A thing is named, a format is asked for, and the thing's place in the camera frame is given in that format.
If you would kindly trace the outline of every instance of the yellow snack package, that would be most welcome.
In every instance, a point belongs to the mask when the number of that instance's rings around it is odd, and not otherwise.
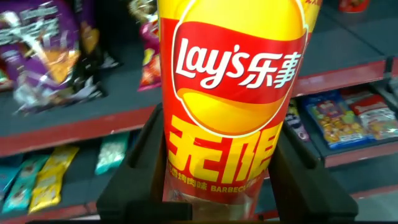
[[[59,173],[60,169],[57,169],[58,172],[49,172],[38,176],[29,213],[60,203],[63,177],[63,173]]]
[[[72,162],[78,151],[79,148],[75,146],[56,147],[50,158],[44,164],[40,173],[48,172],[49,170],[57,169],[58,167],[62,168],[61,170],[59,170],[59,172],[64,173],[68,169],[70,163]]]

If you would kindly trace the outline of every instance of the product label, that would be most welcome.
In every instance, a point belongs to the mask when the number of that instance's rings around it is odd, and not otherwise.
[[[243,204],[259,193],[310,26],[299,0],[258,1],[264,18],[245,26],[230,3],[159,1],[165,135],[173,189]]]
[[[19,17],[24,21],[29,19],[37,19],[35,22],[29,22],[27,25],[19,26],[21,34],[29,34],[32,37],[38,38],[45,30],[46,38],[54,37],[59,34],[58,18],[41,19],[41,17],[56,15],[58,9],[56,6],[43,7],[37,9],[29,9],[21,11]],[[13,34],[12,30],[15,28],[0,29],[0,45],[15,44],[20,41],[20,38]]]

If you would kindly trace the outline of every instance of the red label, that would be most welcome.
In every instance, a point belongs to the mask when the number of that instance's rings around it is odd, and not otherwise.
[[[354,111],[356,115],[360,115],[362,113],[378,110],[382,108],[388,108],[384,99],[380,95],[373,95],[356,103],[350,105],[351,109]]]
[[[305,37],[267,40],[211,24],[183,23],[174,45],[176,92],[188,88],[243,103],[275,102],[294,80],[304,43]]]

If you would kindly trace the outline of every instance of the teal snack package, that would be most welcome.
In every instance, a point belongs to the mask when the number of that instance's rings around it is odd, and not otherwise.
[[[101,175],[111,168],[119,167],[126,153],[129,135],[130,133],[120,133],[103,138],[95,168],[96,175]]]
[[[18,179],[35,179],[48,158],[48,155],[35,155],[24,161]]]
[[[19,168],[0,166],[0,200],[4,199],[18,172]]]
[[[2,207],[2,212],[27,210],[34,185],[35,178],[17,179]]]

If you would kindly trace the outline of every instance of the green snack package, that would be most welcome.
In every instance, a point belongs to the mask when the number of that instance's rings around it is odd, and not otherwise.
[[[126,153],[130,133],[112,134],[103,138],[95,174],[101,175],[110,168],[119,167]]]

